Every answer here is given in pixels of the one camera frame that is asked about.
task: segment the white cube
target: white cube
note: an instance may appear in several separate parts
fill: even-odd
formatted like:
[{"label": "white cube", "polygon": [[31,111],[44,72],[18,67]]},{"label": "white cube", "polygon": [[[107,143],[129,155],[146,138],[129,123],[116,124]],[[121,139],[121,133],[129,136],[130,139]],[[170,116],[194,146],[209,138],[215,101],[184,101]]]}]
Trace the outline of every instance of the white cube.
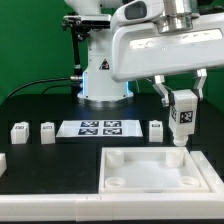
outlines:
[{"label": "white cube", "polygon": [[163,123],[161,121],[149,122],[149,142],[163,142]]},{"label": "white cube", "polygon": [[41,144],[55,143],[55,127],[54,123],[46,122],[41,124]]},{"label": "white cube", "polygon": [[11,130],[12,144],[26,144],[29,138],[29,123],[15,123]]}]

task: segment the white platform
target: white platform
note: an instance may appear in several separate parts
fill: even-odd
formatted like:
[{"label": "white platform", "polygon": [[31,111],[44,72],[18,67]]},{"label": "white platform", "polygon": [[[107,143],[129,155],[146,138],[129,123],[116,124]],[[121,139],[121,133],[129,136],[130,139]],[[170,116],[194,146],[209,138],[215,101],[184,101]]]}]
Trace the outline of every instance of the white platform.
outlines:
[{"label": "white platform", "polygon": [[209,192],[5,195],[0,221],[224,219],[223,182],[201,152],[190,156]]}]

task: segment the black sticker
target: black sticker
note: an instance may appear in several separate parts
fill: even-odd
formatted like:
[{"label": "black sticker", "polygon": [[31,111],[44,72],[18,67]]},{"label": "black sticker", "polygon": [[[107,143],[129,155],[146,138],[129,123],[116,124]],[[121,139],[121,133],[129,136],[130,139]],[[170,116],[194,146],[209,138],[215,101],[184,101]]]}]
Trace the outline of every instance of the black sticker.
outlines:
[{"label": "black sticker", "polygon": [[16,126],[15,129],[24,129],[24,126]]},{"label": "black sticker", "polygon": [[153,128],[160,128],[160,124],[152,124]]},{"label": "black sticker", "polygon": [[109,66],[109,64],[108,64],[108,62],[107,62],[107,59],[104,59],[104,61],[103,61],[103,63],[101,64],[101,66],[100,66],[99,69],[100,69],[100,70],[109,70],[109,69],[110,69],[110,66]]},{"label": "black sticker", "polygon": [[80,129],[78,135],[97,135],[98,129]]},{"label": "black sticker", "polygon": [[174,121],[177,121],[177,111],[175,110],[174,107],[172,107],[171,116],[174,119]]},{"label": "black sticker", "polygon": [[81,127],[99,127],[99,122],[98,121],[83,121],[81,124]]},{"label": "black sticker", "polygon": [[43,129],[52,129],[52,126],[44,126]]},{"label": "black sticker", "polygon": [[121,127],[121,121],[104,121],[104,127]]},{"label": "black sticker", "polygon": [[103,129],[104,135],[122,135],[122,129],[121,128],[106,128]]},{"label": "black sticker", "polygon": [[193,111],[186,111],[180,113],[180,123],[191,123],[193,120]]}]

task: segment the metal mount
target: metal mount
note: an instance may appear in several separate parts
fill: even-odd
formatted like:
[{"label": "metal mount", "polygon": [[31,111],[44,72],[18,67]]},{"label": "metal mount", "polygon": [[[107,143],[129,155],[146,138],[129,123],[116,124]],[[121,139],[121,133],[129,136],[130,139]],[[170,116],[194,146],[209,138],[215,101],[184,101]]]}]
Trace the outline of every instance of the metal mount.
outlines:
[{"label": "metal mount", "polygon": [[191,30],[191,0],[163,0],[164,12],[155,19],[160,34]]},{"label": "metal mount", "polygon": [[162,104],[164,107],[169,106],[169,92],[166,90],[165,86],[162,84],[165,82],[163,75],[156,75],[152,78],[153,88],[162,97]]},{"label": "metal mount", "polygon": [[79,15],[65,16],[62,22],[62,28],[64,31],[66,31],[67,28],[71,28],[74,34],[76,34],[76,41],[78,42],[83,42],[86,38],[90,37],[89,32],[91,29],[82,25],[81,16]]},{"label": "metal mount", "polygon": [[196,79],[193,89],[196,92],[196,95],[198,96],[199,100],[203,100],[203,92],[202,88],[205,84],[206,78],[207,78],[207,70],[205,68],[196,70],[194,72],[194,77]]},{"label": "metal mount", "polygon": [[67,15],[63,18],[62,27],[66,30],[67,27],[76,27],[77,30],[84,30],[89,32],[90,30],[102,30],[110,29],[111,15]]}]

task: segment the circular hole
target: circular hole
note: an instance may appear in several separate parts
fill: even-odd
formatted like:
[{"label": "circular hole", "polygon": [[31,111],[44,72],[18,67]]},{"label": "circular hole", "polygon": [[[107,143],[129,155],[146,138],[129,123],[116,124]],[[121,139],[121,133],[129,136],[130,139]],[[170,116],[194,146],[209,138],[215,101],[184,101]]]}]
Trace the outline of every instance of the circular hole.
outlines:
[{"label": "circular hole", "polygon": [[126,184],[126,181],[120,177],[110,177],[105,180],[106,188],[122,188]]},{"label": "circular hole", "polygon": [[180,179],[181,187],[199,187],[200,182],[194,177],[181,177]]}]

